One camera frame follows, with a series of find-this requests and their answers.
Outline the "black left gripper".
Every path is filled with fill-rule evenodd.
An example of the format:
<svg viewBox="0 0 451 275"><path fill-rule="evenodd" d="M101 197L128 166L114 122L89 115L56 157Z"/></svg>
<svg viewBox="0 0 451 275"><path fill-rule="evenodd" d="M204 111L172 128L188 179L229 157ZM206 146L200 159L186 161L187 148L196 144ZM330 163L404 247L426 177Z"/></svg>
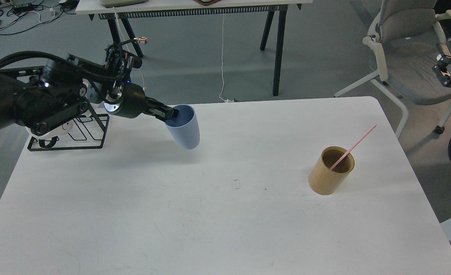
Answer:
<svg viewBox="0 0 451 275"><path fill-rule="evenodd" d="M179 114L176 108L146 97L142 87L134 83L124 86L121 99L117 104L104 103L107 113L125 118L135 118L145 113L163 122L166 122L167 118L177 118Z"/></svg>

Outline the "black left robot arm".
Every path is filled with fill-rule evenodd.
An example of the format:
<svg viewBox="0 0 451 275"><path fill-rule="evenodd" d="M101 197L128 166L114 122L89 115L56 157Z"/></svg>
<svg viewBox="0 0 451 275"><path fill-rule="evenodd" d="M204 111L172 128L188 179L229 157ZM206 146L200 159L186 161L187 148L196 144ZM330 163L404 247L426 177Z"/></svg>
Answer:
<svg viewBox="0 0 451 275"><path fill-rule="evenodd" d="M178 117L176 108L145 95L131 82L142 59L123 49L145 43L145 37L117 42L105 49L105 64L68 55L16 52L0 59L0 129L12 124L43 136L89 111L91 103L109 104L112 115L135 118L146 114L163 122Z"/></svg>

